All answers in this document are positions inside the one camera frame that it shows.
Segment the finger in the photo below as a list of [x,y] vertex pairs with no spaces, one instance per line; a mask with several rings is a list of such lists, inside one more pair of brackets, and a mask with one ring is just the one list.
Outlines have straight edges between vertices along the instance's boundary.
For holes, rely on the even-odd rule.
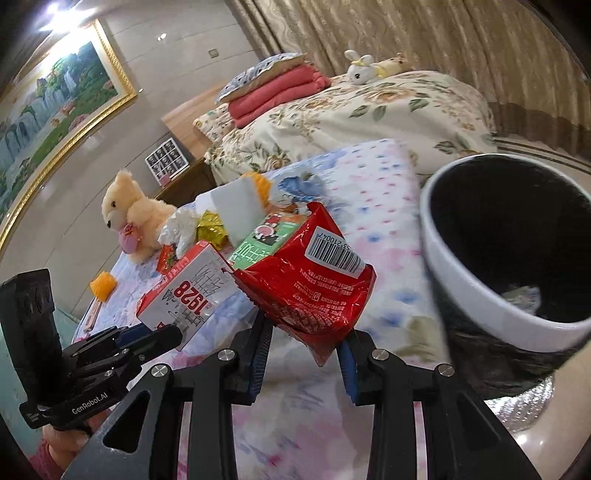
[[66,450],[55,450],[51,445],[49,446],[49,455],[51,455],[53,461],[62,470],[66,470],[66,468],[68,468],[68,465],[70,465],[70,463],[76,456],[74,452],[68,452]]
[[109,416],[109,413],[111,413],[111,411],[107,408],[106,410],[103,410],[100,413],[97,413],[94,417],[91,417],[88,420],[86,420],[86,423],[88,424],[88,426],[92,430],[92,433],[96,432],[99,429],[101,424]]
[[68,430],[60,432],[51,425],[43,427],[43,438],[56,452],[77,453],[88,441],[88,435],[81,430]]

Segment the beige curtain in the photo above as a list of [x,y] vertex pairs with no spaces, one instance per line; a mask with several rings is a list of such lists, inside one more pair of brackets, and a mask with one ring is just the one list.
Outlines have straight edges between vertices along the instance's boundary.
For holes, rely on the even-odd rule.
[[517,0],[229,0],[265,56],[307,51],[328,75],[353,48],[477,88],[500,135],[541,140],[591,158],[591,96],[583,72]]

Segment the wall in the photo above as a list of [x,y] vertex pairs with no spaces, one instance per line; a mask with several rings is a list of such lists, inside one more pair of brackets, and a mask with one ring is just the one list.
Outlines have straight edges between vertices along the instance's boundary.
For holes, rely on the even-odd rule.
[[[56,305],[81,318],[88,283],[119,257],[100,204],[122,168],[146,194],[159,190],[144,157],[167,129],[161,117],[258,61],[223,0],[83,0],[99,19],[136,90],[135,103],[89,137],[51,177],[0,260],[0,281],[47,267]],[[157,37],[166,33],[163,41]],[[208,51],[216,48],[219,57]]]

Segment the wooden headboard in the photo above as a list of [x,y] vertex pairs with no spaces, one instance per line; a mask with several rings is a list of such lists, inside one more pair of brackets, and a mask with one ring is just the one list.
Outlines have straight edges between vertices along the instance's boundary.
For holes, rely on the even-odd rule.
[[212,146],[212,142],[198,129],[193,128],[193,122],[216,107],[215,98],[225,84],[221,83],[200,93],[162,117],[164,125],[197,160]]

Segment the fabric surface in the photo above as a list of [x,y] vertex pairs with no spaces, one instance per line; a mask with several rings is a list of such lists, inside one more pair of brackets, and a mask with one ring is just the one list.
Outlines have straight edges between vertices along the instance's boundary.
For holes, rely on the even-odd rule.
[[[326,182],[327,209],[351,247],[376,270],[374,291],[356,327],[413,365],[433,368],[447,361],[421,257],[418,184],[407,150],[391,140],[367,142],[270,175],[302,166]],[[199,211],[210,207],[210,193],[197,197],[196,205]],[[158,281],[155,262],[156,257],[134,265],[125,255],[119,258],[111,271],[119,285],[101,308],[93,332],[137,323],[135,304]],[[229,298],[183,351],[161,356],[144,372],[157,362],[173,368],[199,362],[227,346],[235,330],[246,328],[252,318],[244,317],[251,311],[242,293]],[[80,330],[75,339],[82,336]],[[418,424],[420,412],[415,405]],[[275,329],[261,393],[253,406],[234,406],[232,413],[240,479],[366,477],[373,409],[350,402],[335,354],[318,368],[302,343]],[[417,443],[424,448],[422,429],[418,432]],[[186,478],[187,436],[183,430],[180,479]],[[418,468],[418,478],[426,478],[426,458],[419,457]]]
[[51,458],[49,444],[45,440],[41,441],[35,455],[31,455],[29,461],[43,480],[60,480],[64,474],[64,470]]
[[483,93],[502,135],[591,157],[591,92],[583,70],[519,0],[231,0],[264,55],[306,51],[329,76],[352,48],[377,61],[403,52]]
[[304,63],[303,53],[278,53],[236,75],[220,91],[216,103],[230,102]]
[[217,145],[224,135],[236,128],[229,111],[228,104],[223,103],[214,110],[204,113],[193,122],[193,126]]
[[253,112],[265,102],[271,100],[275,95],[291,87],[297,87],[305,83],[313,82],[322,74],[312,65],[300,65],[288,72],[282,73],[251,93],[237,98],[228,104],[228,111],[233,118],[240,118]]
[[218,184],[342,148],[395,138],[426,179],[466,155],[494,153],[493,118],[473,87],[438,72],[406,72],[370,85],[332,79],[322,92],[280,105],[206,154]]
[[246,115],[240,118],[235,118],[234,123],[238,128],[243,128],[252,121],[259,118],[263,113],[268,112],[276,106],[283,105],[284,103],[291,102],[292,100],[297,100],[300,98],[306,98],[315,95],[327,88],[328,86],[330,86],[330,80],[321,73],[319,73],[316,79],[312,80],[311,82],[283,90],[270,100],[263,103],[261,106],[257,107],[254,111],[247,113]]

